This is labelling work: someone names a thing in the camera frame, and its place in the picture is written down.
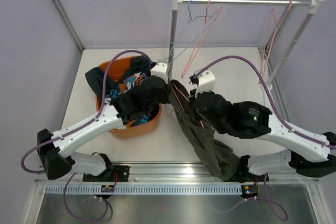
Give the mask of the pink hanger patterned shorts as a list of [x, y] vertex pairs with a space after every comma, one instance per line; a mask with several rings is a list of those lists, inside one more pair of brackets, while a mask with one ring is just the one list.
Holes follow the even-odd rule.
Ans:
[[211, 0], [208, 0], [206, 5], [206, 12], [204, 17], [204, 23], [202, 30], [200, 34], [197, 37], [196, 43], [194, 45], [194, 48], [190, 54], [190, 57], [188, 59], [188, 62], [186, 63], [182, 73], [181, 78], [184, 78], [184, 76], [187, 74], [190, 66], [192, 65], [193, 61], [195, 60], [196, 56], [198, 55], [201, 47], [203, 46], [204, 42], [207, 40], [211, 30], [213, 29], [217, 18], [219, 17], [219, 14], [222, 11], [222, 7], [219, 7], [216, 11], [214, 11], [211, 15], [208, 14], [209, 6], [210, 6]]

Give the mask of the blue wire hanger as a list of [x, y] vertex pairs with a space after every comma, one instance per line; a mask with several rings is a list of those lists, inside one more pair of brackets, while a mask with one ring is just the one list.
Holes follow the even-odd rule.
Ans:
[[182, 55], [184, 53], [184, 51], [189, 48], [192, 44], [195, 45], [196, 43], [196, 40], [197, 40], [197, 37], [198, 35], [194, 38], [194, 40], [192, 40], [190, 42], [189, 45], [187, 45], [177, 56], [174, 55], [174, 50], [178, 44], [178, 42], [180, 41], [181, 37], [183, 36], [184, 32], [189, 28], [190, 24], [192, 22], [194, 22], [196, 19], [198, 18], [203, 18], [205, 17], [205, 15], [198, 15], [198, 16], [195, 16], [193, 17], [192, 15], [192, 12], [191, 12], [191, 4], [194, 3], [194, 0], [189, 0], [188, 1], [188, 5], [187, 5], [187, 10], [188, 10], [188, 22], [187, 22], [187, 25], [181, 30], [180, 34], [178, 35], [177, 38], [176, 37], [176, 26], [177, 26], [177, 13], [178, 11], [177, 10], [173, 10], [173, 14], [172, 14], [172, 26], [173, 26], [173, 30], [171, 31], [171, 35], [173, 36], [171, 38], [171, 41], [170, 41], [170, 49], [169, 49], [169, 57], [168, 57], [168, 62], [169, 62], [169, 65], [170, 67], [173, 66], [173, 62], [174, 60], [176, 60], [180, 55]]

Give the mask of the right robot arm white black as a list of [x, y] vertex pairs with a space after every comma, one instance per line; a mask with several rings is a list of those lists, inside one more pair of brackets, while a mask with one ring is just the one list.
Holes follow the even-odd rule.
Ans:
[[281, 122], [275, 113], [251, 101], [230, 103], [212, 91], [190, 92], [196, 113], [219, 134], [240, 139], [259, 139], [275, 143], [284, 149], [263, 156], [240, 158], [238, 176], [243, 180], [263, 177], [268, 173], [296, 172], [298, 175], [321, 178], [335, 173], [335, 134], [298, 132], [288, 122]]

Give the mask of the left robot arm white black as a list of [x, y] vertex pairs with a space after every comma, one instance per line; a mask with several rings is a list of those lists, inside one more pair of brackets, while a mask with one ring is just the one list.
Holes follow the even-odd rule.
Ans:
[[55, 180], [69, 173], [82, 173], [86, 181], [108, 181], [113, 174], [108, 156], [78, 153], [77, 149], [109, 130], [129, 128], [159, 104], [167, 102], [167, 81], [150, 76], [126, 93], [107, 98], [102, 110], [85, 120], [64, 130], [40, 131], [38, 155], [47, 178]]

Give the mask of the patterned blue orange shorts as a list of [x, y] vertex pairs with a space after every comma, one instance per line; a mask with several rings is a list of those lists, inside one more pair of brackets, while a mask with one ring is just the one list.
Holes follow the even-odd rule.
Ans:
[[[117, 96], [128, 92], [135, 86], [139, 86], [147, 78], [148, 77], [143, 72], [138, 72], [129, 77], [125, 77], [119, 81], [115, 89], [111, 89], [110, 91], [108, 91], [105, 98], [113, 100]], [[151, 119], [151, 117], [152, 117], [152, 112], [146, 112], [142, 115], [140, 119], [131, 120], [129, 123], [127, 123], [127, 128], [146, 124]]]

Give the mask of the pink hanger olive shorts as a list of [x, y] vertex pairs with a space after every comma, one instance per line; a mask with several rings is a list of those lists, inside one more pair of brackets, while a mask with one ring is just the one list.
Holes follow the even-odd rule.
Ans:
[[192, 99], [188, 97], [189, 94], [186, 88], [176, 80], [170, 82], [170, 87], [173, 92], [173, 98], [170, 98], [171, 105], [174, 105], [174, 101], [176, 101], [178, 105], [177, 108], [182, 110], [182, 115], [197, 127], [204, 129], [203, 120], [199, 115], [196, 115], [192, 105]]

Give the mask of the olive green shorts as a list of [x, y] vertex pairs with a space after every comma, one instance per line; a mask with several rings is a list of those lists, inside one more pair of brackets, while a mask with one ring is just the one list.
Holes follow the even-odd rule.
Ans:
[[[170, 83], [168, 88], [170, 101], [173, 98]], [[172, 107], [177, 121], [200, 161], [212, 176], [224, 181], [230, 180], [237, 172], [240, 158], [233, 153], [232, 148], [214, 138], [215, 131], [208, 122], [202, 119], [205, 128], [197, 127], [182, 115], [182, 110], [174, 102]]]

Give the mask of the dark navy shorts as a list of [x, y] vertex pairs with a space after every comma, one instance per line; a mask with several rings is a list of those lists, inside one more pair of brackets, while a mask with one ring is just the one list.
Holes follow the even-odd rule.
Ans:
[[96, 94], [98, 100], [101, 100], [103, 93], [106, 96], [108, 91], [115, 89], [119, 81], [125, 77], [129, 77], [138, 72], [143, 72], [149, 77], [151, 75], [151, 69], [155, 64], [155, 62], [150, 62], [145, 56], [117, 59], [109, 68], [105, 88], [103, 88], [103, 77], [109, 62], [105, 62], [99, 67], [92, 68], [85, 73], [85, 77], [89, 87]]

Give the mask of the pink hanger navy shorts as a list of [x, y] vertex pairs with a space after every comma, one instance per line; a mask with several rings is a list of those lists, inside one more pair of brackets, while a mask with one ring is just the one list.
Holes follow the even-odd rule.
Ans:
[[[269, 62], [271, 50], [273, 47], [273, 43], [275, 41], [275, 36], [278, 33], [280, 25], [283, 23], [284, 19], [288, 16], [289, 11], [291, 10], [292, 1], [293, 0], [289, 0], [289, 5], [287, 6], [287, 10], [285, 11], [285, 13], [282, 15], [282, 17], [279, 20], [277, 20], [276, 12], [274, 8], [270, 12], [268, 24], [267, 24], [267, 31], [265, 35], [263, 53], [261, 57], [260, 71], [259, 71], [262, 77], [265, 77], [265, 74], [266, 74], [266, 67]], [[272, 32], [272, 34], [270, 34], [272, 20], [274, 21], [275, 27], [274, 27], [274, 31]]]

